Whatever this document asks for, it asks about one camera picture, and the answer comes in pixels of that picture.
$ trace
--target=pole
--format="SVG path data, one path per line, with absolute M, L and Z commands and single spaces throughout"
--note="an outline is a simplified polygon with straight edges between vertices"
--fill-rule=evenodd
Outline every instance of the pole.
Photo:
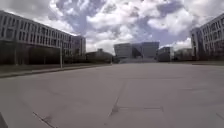
M 60 66 L 61 68 L 63 68 L 63 58 L 62 58 L 62 44 L 61 44 L 61 47 L 60 47 Z

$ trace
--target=white cloud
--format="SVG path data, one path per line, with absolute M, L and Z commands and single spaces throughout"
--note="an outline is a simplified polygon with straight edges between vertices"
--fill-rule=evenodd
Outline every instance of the white cloud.
M 33 20 L 39 23 L 45 24 L 47 26 L 51 26 L 52 28 L 65 31 L 67 33 L 73 32 L 71 25 L 63 20 L 50 20 L 48 17 L 40 17 L 40 18 L 35 18 Z
M 56 5 L 56 3 L 57 3 L 58 1 L 59 1 L 59 0 L 51 0 L 49 6 L 50 6 L 51 10 L 52 10 L 54 13 L 56 13 L 57 16 L 62 17 L 64 14 L 63 14 L 63 12 L 60 11 L 60 9 L 59 9 L 59 8 L 57 7 L 57 5 Z
M 66 11 L 67 14 L 70 14 L 70 15 L 78 15 L 78 13 L 75 11 L 74 8 L 70 8 Z
M 195 16 L 197 25 L 202 25 L 223 13 L 223 0 L 178 0 Z
M 71 25 L 61 18 L 64 14 L 56 6 L 57 2 L 58 0 L 0 0 L 0 9 L 72 33 Z M 57 19 L 49 19 L 48 15 L 52 12 Z
M 173 47 L 174 51 L 177 51 L 177 50 L 180 50 L 183 48 L 192 48 L 191 38 L 188 37 L 188 38 L 186 38 L 186 40 L 176 41 L 172 44 L 166 44 L 166 45 L 161 46 L 160 48 L 162 48 L 162 47 Z
M 164 18 L 149 19 L 148 25 L 160 30 L 168 30 L 171 34 L 177 35 L 192 24 L 194 17 L 184 8 L 174 13 L 167 14 Z
M 167 3 L 168 0 L 107 0 L 96 15 L 87 17 L 87 21 L 97 29 L 133 24 L 138 18 L 160 16 L 157 7 Z
M 77 6 L 79 7 L 79 9 L 81 11 L 84 11 L 88 8 L 88 5 L 89 5 L 90 1 L 89 0 L 79 0 L 77 2 Z
M 97 30 L 87 32 L 86 37 L 89 43 L 89 48 L 87 48 L 87 51 L 93 51 L 97 48 L 103 48 L 105 51 L 114 54 L 114 44 L 136 43 L 135 39 L 138 38 L 138 36 L 147 34 L 137 26 L 128 25 L 122 25 L 120 28 L 118 28 L 117 31 L 117 33 L 113 32 L 112 30 L 108 30 L 105 32 L 99 32 Z M 151 37 L 152 36 L 149 35 L 148 37 L 145 36 L 144 38 L 149 40 Z

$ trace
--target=sky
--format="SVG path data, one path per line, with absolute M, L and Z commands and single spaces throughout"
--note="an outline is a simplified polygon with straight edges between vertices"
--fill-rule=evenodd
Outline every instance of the sky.
M 189 31 L 224 13 L 223 0 L 0 0 L 0 9 L 83 35 L 87 52 L 159 41 L 190 48 Z

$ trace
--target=white building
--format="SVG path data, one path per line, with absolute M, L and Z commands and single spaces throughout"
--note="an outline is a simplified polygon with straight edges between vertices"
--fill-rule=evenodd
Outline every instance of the white building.
M 200 38 L 203 42 L 203 50 L 207 55 L 221 55 L 223 56 L 224 52 L 224 14 L 216 17 L 210 22 L 204 24 L 200 28 L 193 29 L 191 31 L 192 46 L 194 52 L 198 54 L 198 42 Z
M 86 41 L 75 36 L 32 20 L 0 11 L 0 41 L 49 48 L 63 48 L 66 56 L 73 53 L 84 54 Z
M 114 51 L 118 58 L 131 58 L 132 46 L 129 43 L 114 45 Z

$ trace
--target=concrete ground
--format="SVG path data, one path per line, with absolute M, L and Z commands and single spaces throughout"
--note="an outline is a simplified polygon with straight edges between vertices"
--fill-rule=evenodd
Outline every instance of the concrete ground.
M 0 79 L 9 128 L 223 128 L 224 67 L 122 64 Z

